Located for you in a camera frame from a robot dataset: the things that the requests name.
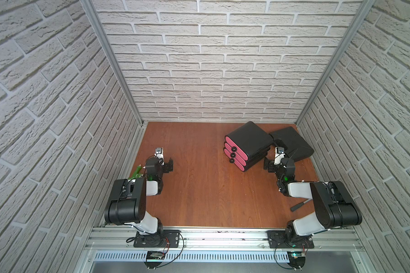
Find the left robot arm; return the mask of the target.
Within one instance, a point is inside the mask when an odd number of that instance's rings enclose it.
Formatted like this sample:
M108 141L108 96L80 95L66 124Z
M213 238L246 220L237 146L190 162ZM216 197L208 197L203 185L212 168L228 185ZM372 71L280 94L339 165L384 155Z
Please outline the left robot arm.
M104 218L108 224L130 226L137 231L126 240L127 244L136 248L178 247L178 233L164 231L161 220L146 210L147 197L162 193L163 175L172 171L173 160L165 162L161 154L155 154L143 166L138 165L130 178L114 181Z

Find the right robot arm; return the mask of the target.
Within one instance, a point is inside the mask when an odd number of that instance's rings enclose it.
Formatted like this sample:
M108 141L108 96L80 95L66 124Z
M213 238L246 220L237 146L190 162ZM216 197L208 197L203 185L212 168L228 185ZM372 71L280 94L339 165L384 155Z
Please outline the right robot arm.
M267 231L271 249L312 249L313 235L361 224L361 210L342 182L298 182L295 162L290 158L282 158L279 164L264 159L264 169L275 173L277 186L284 196L302 198L314 204L313 213L289 221L285 230Z

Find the black drawer cabinet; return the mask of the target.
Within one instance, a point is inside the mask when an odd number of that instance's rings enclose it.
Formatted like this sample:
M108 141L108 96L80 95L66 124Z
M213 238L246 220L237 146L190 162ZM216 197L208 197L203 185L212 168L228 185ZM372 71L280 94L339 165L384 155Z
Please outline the black drawer cabinet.
M230 137L248 155L247 170L268 155L273 143L273 138L252 121L226 136Z

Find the pink top drawer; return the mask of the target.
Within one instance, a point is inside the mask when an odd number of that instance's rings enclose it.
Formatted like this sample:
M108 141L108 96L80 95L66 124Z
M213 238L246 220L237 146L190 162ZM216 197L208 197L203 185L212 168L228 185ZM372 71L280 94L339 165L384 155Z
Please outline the pink top drawer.
M237 152L244 160L248 160L248 155L228 136L225 136L225 142L228 143L233 150Z

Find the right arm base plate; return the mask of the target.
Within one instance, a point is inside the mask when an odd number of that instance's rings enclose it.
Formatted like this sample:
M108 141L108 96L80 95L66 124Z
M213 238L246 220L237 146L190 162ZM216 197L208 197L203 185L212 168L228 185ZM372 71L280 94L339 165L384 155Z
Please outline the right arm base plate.
M314 249L311 236L299 236L285 230L269 230L266 234L271 249Z

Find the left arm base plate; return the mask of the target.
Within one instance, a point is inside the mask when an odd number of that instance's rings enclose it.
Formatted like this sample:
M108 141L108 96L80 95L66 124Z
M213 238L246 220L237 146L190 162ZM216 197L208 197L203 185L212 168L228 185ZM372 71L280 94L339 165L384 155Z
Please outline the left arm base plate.
M179 246L179 230L164 230L162 233L136 234L133 241L135 248L177 248Z

